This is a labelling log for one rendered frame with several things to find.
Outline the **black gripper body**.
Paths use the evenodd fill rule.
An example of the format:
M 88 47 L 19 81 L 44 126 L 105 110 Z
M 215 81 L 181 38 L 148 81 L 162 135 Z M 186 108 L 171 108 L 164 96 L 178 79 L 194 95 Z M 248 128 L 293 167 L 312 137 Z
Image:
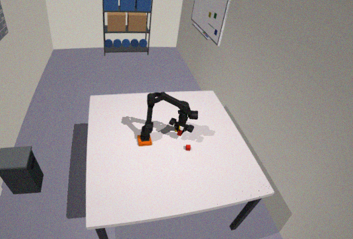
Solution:
M 193 129 L 194 129 L 194 126 L 193 125 L 187 125 L 186 124 L 186 121 L 187 120 L 181 120 L 179 118 L 179 121 L 177 121 L 177 119 L 175 118 L 172 118 L 169 122 L 170 125 L 175 125 L 176 127 L 179 125 L 179 126 L 182 126 L 184 127 L 184 129 L 186 129 L 188 132 L 192 133 Z

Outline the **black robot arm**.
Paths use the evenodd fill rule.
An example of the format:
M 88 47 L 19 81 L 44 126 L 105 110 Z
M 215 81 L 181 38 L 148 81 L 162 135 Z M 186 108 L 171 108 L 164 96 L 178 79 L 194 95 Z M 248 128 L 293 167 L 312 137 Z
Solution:
M 157 98 L 155 98 L 157 97 Z M 153 122 L 152 121 L 152 109 L 155 103 L 158 103 L 161 100 L 165 100 L 174 106 L 179 108 L 178 114 L 181 120 L 191 120 L 198 119 L 198 111 L 193 111 L 189 107 L 189 103 L 183 100 L 178 100 L 165 92 L 153 92 L 147 94 L 147 116 L 145 125 L 141 127 L 141 142 L 150 141 L 150 133 L 153 131 Z M 187 117 L 188 116 L 188 117 Z

